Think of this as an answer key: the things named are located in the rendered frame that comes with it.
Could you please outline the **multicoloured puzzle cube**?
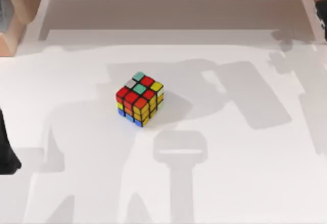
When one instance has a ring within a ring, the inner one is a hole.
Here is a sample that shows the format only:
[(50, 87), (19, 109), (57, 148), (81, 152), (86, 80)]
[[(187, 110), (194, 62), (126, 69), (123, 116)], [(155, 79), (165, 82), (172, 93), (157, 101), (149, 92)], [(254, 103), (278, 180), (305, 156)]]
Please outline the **multicoloured puzzle cube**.
[(164, 102), (164, 85), (143, 72), (135, 73), (115, 94), (118, 113), (144, 127)]

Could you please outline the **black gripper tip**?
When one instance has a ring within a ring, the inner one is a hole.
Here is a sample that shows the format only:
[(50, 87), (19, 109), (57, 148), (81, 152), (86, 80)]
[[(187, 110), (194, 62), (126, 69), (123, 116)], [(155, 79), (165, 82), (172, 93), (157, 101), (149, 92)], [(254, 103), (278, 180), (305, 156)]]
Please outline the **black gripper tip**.
[(12, 149), (0, 109), (0, 175), (13, 175), (21, 168), (21, 161)]

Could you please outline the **black object at shelf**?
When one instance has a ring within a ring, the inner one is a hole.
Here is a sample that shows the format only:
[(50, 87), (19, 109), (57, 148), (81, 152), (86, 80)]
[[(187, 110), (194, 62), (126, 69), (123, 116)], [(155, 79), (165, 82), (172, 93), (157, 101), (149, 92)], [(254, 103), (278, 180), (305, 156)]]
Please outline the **black object at shelf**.
[(324, 30), (324, 39), (327, 42), (327, 0), (315, 1), (316, 15)]

